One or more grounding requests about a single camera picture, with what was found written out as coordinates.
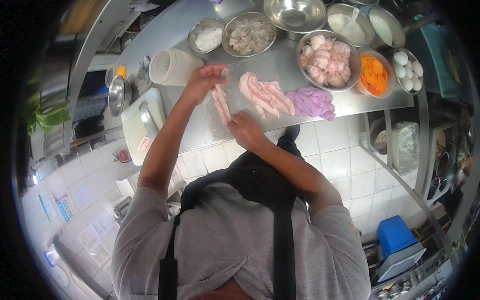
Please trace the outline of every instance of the black shoe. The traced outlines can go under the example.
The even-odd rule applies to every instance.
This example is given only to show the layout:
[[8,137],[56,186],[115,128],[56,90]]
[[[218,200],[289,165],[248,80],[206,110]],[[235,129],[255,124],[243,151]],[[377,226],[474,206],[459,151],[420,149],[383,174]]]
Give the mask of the black shoe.
[[288,126],[285,129],[285,134],[282,137],[285,137],[291,141],[295,141],[300,134],[300,125]]

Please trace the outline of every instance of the white tile floor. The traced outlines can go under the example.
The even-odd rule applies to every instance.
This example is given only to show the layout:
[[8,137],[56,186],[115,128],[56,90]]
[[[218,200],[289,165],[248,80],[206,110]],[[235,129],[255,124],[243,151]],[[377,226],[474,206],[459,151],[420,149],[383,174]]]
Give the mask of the white tile floor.
[[[296,139],[305,161],[317,168],[339,191],[344,206],[350,210],[353,223],[363,233],[374,232],[380,221],[391,216],[402,217],[419,211],[405,189],[358,144],[364,132],[363,115],[302,124]],[[285,129],[267,132],[273,143]],[[218,169],[227,168],[245,150],[235,140],[181,154],[180,173],[186,183]],[[404,177],[415,186],[417,173]]]

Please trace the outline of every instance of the blue bin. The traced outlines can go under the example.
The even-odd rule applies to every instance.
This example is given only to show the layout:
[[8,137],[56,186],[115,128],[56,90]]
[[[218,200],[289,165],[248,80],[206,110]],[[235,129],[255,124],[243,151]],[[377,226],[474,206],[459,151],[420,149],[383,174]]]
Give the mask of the blue bin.
[[382,245],[384,260],[386,260],[390,254],[418,242],[400,216],[394,216],[380,222],[377,233],[380,244]]

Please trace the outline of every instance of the bowl of bacon-wrapped meat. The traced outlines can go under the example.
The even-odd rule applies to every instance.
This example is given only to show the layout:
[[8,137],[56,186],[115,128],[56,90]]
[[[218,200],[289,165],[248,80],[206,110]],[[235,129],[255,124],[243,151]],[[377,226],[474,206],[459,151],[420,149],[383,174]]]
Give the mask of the bowl of bacon-wrapped meat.
[[297,61],[313,85],[330,92],[351,89],[362,72],[360,55],[352,43],[325,29],[303,36],[297,47]]

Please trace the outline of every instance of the gray t-shirt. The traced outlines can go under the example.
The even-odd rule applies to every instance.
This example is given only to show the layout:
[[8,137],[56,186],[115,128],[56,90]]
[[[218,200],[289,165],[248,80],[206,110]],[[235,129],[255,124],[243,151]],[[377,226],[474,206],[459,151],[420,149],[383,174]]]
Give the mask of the gray t-shirt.
[[[273,298],[273,212],[231,186],[205,187],[175,235],[178,299],[212,291],[234,278],[255,300]],[[113,287],[120,300],[157,299],[160,260],[173,228],[165,199],[141,187],[115,241]],[[296,199],[292,211],[297,299],[367,299],[370,279],[348,209],[329,206],[310,218]]]

